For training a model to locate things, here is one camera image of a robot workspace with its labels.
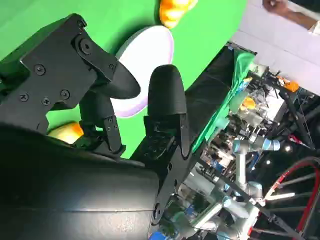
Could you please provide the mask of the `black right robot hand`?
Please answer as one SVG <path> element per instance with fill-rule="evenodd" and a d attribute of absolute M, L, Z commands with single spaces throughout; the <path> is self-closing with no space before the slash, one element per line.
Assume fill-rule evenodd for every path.
<path fill-rule="evenodd" d="M 184 179 L 191 154 L 178 69 L 150 79 L 146 135 L 132 159 L 112 99 L 141 88 L 71 14 L 0 63 L 0 237 L 146 240 Z"/>

